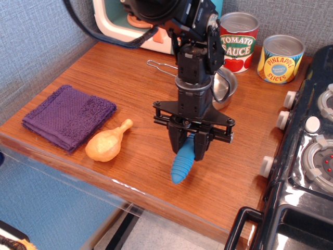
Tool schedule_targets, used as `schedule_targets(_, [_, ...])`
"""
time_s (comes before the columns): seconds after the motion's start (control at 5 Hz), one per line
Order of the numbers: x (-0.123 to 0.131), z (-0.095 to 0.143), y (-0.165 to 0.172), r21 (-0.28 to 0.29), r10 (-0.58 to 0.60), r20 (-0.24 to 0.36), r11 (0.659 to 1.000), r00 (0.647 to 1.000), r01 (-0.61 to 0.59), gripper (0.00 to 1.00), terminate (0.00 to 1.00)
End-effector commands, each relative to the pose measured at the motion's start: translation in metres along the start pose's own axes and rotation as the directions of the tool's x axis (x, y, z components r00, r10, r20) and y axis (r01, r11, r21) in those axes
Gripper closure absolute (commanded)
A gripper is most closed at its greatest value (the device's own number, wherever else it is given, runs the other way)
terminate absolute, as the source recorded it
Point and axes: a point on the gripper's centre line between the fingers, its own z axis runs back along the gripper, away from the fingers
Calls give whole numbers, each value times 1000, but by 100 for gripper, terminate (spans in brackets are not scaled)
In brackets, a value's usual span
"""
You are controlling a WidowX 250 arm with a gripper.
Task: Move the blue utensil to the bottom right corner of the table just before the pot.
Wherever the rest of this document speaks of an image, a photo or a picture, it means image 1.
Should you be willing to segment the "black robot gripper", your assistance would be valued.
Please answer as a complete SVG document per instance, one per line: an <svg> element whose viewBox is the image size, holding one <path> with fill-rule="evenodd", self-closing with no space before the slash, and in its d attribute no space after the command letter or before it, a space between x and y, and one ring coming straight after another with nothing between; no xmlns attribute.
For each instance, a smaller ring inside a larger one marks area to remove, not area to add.
<svg viewBox="0 0 333 250"><path fill-rule="evenodd" d="M154 123L166 126L174 153L182 148L187 133L195 133L195 161L201 161L212 140L230 143L235 120L221 113L212 104L213 87L185 89L178 87L177 101L156 101Z"/></svg>

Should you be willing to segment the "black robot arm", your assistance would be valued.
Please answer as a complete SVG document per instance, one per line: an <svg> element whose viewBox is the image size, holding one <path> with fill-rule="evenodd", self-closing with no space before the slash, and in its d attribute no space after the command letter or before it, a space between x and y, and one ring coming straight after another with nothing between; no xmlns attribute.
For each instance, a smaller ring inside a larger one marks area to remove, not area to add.
<svg viewBox="0 0 333 250"><path fill-rule="evenodd" d="M230 142L234 119L220 113L213 102L226 97L214 92L214 77L224 65L220 20L211 1L123 1L124 9L155 28L166 30L177 64L176 101L156 101L154 120L169 131L177 153L187 135L194 134L195 160L203 159L213 140Z"/></svg>

